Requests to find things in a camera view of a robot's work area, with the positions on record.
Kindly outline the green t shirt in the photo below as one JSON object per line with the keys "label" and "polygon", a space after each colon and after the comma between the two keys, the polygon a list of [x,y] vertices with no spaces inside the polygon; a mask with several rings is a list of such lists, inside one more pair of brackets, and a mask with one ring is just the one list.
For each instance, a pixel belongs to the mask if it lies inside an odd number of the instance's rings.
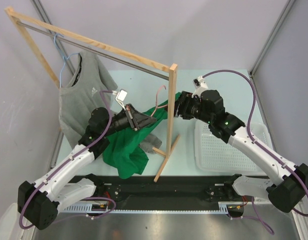
{"label": "green t shirt", "polygon": [[152,107],[144,114],[153,114],[156,122],[138,131],[126,128],[107,137],[109,145],[102,158],[106,164],[117,169],[121,179],[128,179],[133,174],[141,175],[149,161],[147,153],[153,154],[153,147],[162,146],[162,140],[152,134],[152,131],[168,118],[167,111]]}

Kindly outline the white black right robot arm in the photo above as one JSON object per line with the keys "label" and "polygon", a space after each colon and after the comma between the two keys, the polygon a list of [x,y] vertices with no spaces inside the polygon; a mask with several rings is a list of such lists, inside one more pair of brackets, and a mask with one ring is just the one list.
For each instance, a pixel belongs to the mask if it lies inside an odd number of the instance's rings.
{"label": "white black right robot arm", "polygon": [[236,201],[241,196],[262,198],[289,213],[304,197],[308,198],[308,166],[284,159],[256,138],[243,121],[226,112],[217,90],[205,90],[200,96],[183,91],[175,101],[175,108],[176,117],[208,124],[216,138],[246,155],[268,176],[265,180],[233,175],[224,188],[229,200]]}

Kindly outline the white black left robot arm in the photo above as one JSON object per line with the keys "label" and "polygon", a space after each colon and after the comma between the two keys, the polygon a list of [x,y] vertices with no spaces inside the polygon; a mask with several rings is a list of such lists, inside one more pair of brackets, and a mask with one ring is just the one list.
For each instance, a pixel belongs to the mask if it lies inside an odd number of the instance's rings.
{"label": "white black left robot arm", "polygon": [[19,227],[44,230],[67,207],[84,199],[101,199],[105,188],[88,176],[73,185],[67,186],[67,183],[106,150],[110,144],[108,136],[127,128],[139,131],[156,121],[155,117],[137,111],[131,104],[117,114],[112,114],[108,107],[94,109],[83,136],[69,155],[35,182],[24,181],[19,186]]}

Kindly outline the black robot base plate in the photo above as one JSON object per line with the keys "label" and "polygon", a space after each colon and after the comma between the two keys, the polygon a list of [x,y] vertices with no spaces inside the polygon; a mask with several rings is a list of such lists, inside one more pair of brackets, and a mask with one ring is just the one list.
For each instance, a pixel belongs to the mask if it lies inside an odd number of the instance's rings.
{"label": "black robot base plate", "polygon": [[118,176],[88,174],[96,185],[93,197],[109,197],[115,214],[191,214],[221,212],[221,204],[244,207],[251,196],[230,187],[232,176]]}

